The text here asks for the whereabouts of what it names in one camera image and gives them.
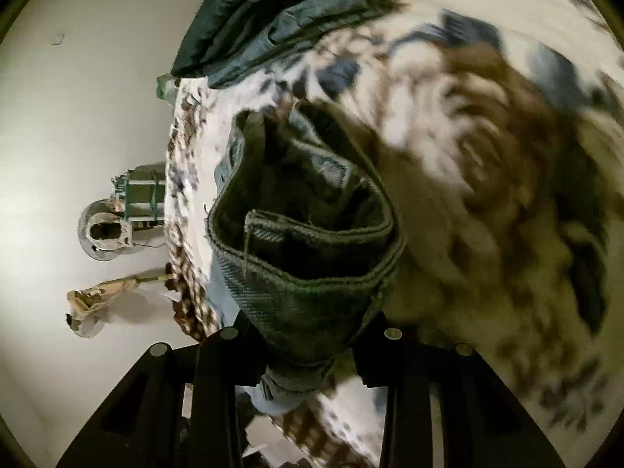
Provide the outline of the light blue ripped denim shorts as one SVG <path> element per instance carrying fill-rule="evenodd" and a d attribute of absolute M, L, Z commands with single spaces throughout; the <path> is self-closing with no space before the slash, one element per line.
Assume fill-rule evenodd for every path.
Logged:
<path fill-rule="evenodd" d="M 259 382 L 242 386 L 262 413 L 318 391 L 390 289 L 404 237 L 367 137 L 306 100 L 281 119 L 233 117 L 205 220 L 206 301 L 225 325 L 247 317 L 268 343 Z"/>

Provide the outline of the beige broom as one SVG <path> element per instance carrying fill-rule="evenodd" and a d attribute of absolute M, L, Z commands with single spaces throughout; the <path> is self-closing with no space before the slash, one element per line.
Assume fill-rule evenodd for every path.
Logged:
<path fill-rule="evenodd" d="M 98 283 L 87 289 L 72 289 L 67 292 L 70 310 L 66 322 L 70 330 L 80 338 L 93 338 L 103 328 L 109 307 L 119 296 L 131 293 L 145 283 L 171 281 L 174 275 L 139 276 L 132 275 Z"/>

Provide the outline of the white floor fan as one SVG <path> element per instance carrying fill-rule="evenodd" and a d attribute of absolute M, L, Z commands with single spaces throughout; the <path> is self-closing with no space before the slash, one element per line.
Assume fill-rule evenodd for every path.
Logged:
<path fill-rule="evenodd" d="M 107 262 L 138 251 L 133 227 L 125 219 L 125 204 L 118 199 L 102 199 L 85 208 L 78 220 L 77 237 L 86 254 Z"/>

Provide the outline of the green rack with clutter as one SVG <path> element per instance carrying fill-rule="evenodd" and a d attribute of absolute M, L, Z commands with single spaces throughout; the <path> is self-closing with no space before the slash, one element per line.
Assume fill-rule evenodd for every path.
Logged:
<path fill-rule="evenodd" d="M 113 211 L 135 228 L 164 223 L 165 163 L 141 165 L 111 179 Z"/>

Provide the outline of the floral bed sheet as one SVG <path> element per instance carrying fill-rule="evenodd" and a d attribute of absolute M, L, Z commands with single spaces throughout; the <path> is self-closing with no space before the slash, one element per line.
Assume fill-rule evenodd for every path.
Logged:
<path fill-rule="evenodd" d="M 174 317 L 198 341 L 230 326 L 206 301 L 205 220 L 233 117 L 281 119 L 302 100 L 335 107 L 367 131 L 404 237 L 376 314 L 415 324 L 429 346 L 475 349 L 561 467 L 621 466 L 623 51 L 602 4 L 394 3 L 232 86 L 174 77 L 165 166 Z M 387 391 L 358 376 L 354 340 L 289 412 L 262 413 L 238 389 L 324 467 L 382 467 Z"/>

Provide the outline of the folded dark jeans stack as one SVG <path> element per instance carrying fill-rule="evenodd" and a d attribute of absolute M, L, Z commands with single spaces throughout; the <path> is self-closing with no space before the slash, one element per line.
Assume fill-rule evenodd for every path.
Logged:
<path fill-rule="evenodd" d="M 394 0 L 203 0 L 170 73 L 223 89 L 313 48 L 338 28 L 388 13 Z"/>

